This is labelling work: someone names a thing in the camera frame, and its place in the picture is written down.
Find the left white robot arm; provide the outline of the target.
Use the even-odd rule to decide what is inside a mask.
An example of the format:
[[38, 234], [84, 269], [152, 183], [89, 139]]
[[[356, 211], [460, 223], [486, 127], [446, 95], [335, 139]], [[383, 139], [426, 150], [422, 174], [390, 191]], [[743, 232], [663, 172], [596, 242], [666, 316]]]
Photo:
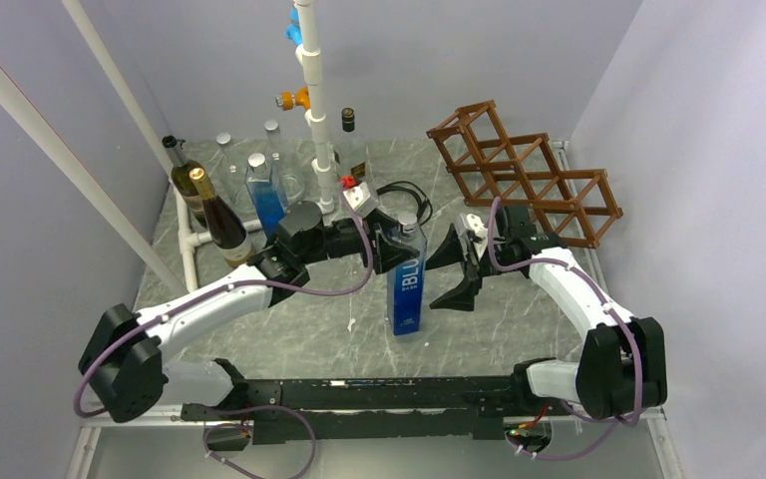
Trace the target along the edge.
[[213, 283], [157, 306], [105, 311], [79, 361], [82, 380], [73, 410], [134, 420], [157, 404], [198, 404], [223, 419], [248, 405], [248, 383], [228, 361], [180, 362], [199, 337], [243, 316], [274, 307], [307, 287], [312, 263], [359, 254], [368, 274], [385, 273], [417, 257], [395, 242], [398, 222], [378, 209], [351, 211], [330, 225], [318, 206], [292, 205], [265, 247]]

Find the clear bottle green label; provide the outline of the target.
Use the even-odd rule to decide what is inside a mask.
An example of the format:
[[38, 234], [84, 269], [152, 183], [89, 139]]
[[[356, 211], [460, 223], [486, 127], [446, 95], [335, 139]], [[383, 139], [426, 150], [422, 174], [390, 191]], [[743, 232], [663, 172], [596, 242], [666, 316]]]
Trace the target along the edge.
[[278, 171], [288, 202], [291, 204], [302, 200], [306, 185], [295, 148], [283, 138], [276, 120], [267, 120], [264, 130], [268, 141], [268, 154]]

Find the brown bottle gold foil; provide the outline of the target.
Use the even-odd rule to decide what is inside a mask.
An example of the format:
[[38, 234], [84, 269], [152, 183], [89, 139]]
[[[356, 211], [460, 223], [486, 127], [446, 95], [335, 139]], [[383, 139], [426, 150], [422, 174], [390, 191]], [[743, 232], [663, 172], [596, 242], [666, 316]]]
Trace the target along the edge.
[[204, 168], [193, 168], [189, 176], [201, 198], [207, 228], [219, 253], [231, 267], [245, 264], [255, 248], [242, 221], [217, 193]]

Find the clear bottle white cap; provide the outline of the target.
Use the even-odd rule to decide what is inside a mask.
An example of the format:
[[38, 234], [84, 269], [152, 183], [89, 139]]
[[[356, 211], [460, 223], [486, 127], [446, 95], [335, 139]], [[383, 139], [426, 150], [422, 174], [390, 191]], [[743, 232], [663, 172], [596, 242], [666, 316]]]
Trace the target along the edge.
[[228, 204], [243, 220], [252, 220], [255, 216], [255, 208], [246, 188], [246, 166], [232, 148], [233, 138], [229, 132], [219, 133], [215, 140], [219, 147], [219, 161], [216, 169]]

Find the green wine bottle silver foil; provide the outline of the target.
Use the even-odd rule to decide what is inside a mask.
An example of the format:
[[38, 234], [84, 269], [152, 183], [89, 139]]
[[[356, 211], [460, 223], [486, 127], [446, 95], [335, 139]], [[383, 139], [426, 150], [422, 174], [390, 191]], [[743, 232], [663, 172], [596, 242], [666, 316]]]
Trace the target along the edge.
[[162, 138], [162, 145], [170, 155], [173, 167], [170, 170], [170, 179], [177, 191], [181, 194], [189, 211], [202, 227], [206, 227], [204, 210], [201, 198], [198, 194], [192, 179], [190, 171], [200, 168], [201, 164], [189, 159], [183, 149], [185, 140], [178, 139], [173, 135], [167, 135]]

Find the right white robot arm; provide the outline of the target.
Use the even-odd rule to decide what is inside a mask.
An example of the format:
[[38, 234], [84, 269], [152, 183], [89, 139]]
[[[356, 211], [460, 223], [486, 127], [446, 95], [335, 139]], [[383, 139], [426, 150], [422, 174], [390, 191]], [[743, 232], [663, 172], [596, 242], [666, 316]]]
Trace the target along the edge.
[[591, 419], [634, 423], [667, 397], [664, 332], [614, 301], [578, 264], [566, 242], [537, 229], [523, 206], [501, 207], [485, 222], [462, 214], [427, 259], [458, 265], [463, 278], [430, 304], [471, 311], [485, 278], [519, 272], [558, 305], [582, 340], [576, 362], [538, 358], [518, 363], [510, 400], [533, 414], [549, 400], [575, 404]]

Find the blue square bottle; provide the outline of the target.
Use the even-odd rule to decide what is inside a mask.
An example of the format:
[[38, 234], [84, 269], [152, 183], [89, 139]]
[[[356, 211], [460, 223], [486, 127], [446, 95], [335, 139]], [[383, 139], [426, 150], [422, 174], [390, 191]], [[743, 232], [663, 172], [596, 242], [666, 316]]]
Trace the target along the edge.
[[247, 159], [245, 185], [267, 238], [277, 231], [288, 208], [286, 193], [274, 161], [263, 153]]

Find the blue Blue Dash bottle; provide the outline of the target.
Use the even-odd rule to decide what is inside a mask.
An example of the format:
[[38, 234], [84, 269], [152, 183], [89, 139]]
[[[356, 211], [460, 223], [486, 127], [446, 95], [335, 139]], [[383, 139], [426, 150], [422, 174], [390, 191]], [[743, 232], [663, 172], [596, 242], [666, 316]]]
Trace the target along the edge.
[[392, 239], [418, 254], [387, 272], [387, 314], [395, 336], [420, 329], [427, 239], [414, 213], [401, 212]]

